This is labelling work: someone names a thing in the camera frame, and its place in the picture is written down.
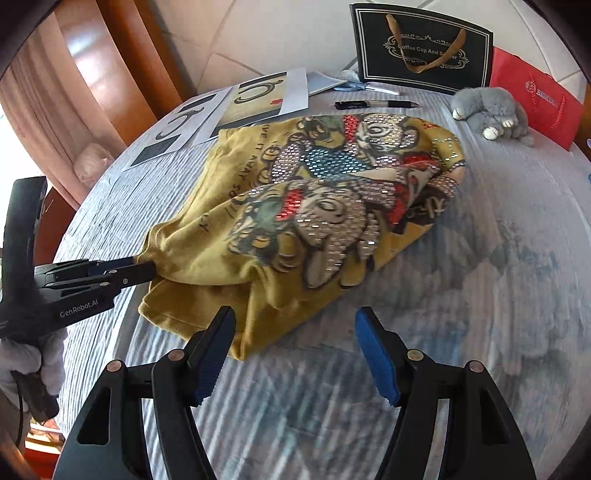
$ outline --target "blue scissors handle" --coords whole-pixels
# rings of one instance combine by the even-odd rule
[[[361,82],[345,82],[343,85],[335,87],[334,90],[339,92],[356,92],[357,90],[365,90],[367,85]]]

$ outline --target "window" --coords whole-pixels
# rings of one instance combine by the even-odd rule
[[[16,179],[43,175],[12,130],[0,106],[0,248],[12,184]]]

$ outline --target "gift bag handle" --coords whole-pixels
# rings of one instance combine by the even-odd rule
[[[449,45],[449,48],[443,55],[441,55],[441,57],[439,57],[436,60],[433,60],[431,63],[428,63],[426,65],[409,65],[406,57],[404,56],[404,50],[402,49],[402,35],[400,33],[400,27],[398,26],[398,22],[392,14],[386,15],[386,20],[388,21],[390,32],[392,32],[392,35],[394,35],[394,38],[396,38],[396,42],[398,42],[398,46],[400,48],[400,53],[402,55],[402,60],[404,61],[404,64],[413,73],[421,73],[425,70],[430,70],[432,68],[439,67],[439,65],[442,65],[451,57],[453,57],[457,52],[459,52],[460,49],[464,46],[464,43],[466,42],[466,30],[461,28],[460,33],[458,33],[456,39],[452,42],[451,45]]]
[[[531,103],[534,107],[534,112],[538,113],[538,87],[535,84],[534,74],[530,72],[530,94],[531,94]],[[566,104],[566,95],[562,95],[562,99],[560,100],[560,106],[558,107],[558,114],[556,115],[556,121],[552,124],[550,128],[557,128],[560,121],[562,120],[564,106]]]

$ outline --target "white tiled wall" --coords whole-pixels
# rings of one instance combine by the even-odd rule
[[[199,93],[304,66],[336,74],[355,58],[351,0],[150,0]],[[586,81],[554,30],[522,0],[380,0],[463,18],[551,74],[581,101]]]

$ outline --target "bed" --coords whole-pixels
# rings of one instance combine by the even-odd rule
[[[533,149],[489,142],[452,119],[446,95],[407,92],[423,105],[416,116],[462,142],[460,191],[430,232],[362,285],[246,362],[226,361],[213,395],[194,411],[220,479],[373,478],[397,411],[378,395],[355,341],[354,313],[366,304],[436,361],[486,364],[540,480],[591,414],[591,164],[575,145],[567,152],[536,132]],[[321,93],[297,115],[335,113],[333,102],[353,95]],[[149,134],[91,191],[57,260],[135,254],[149,227],[175,214],[214,141],[129,168]],[[57,419],[66,435],[108,361],[137,365],[183,345],[138,315],[146,289],[125,290],[114,309],[69,329]],[[441,403],[428,479],[437,478],[445,418]],[[164,480],[150,402],[144,420],[154,478]]]

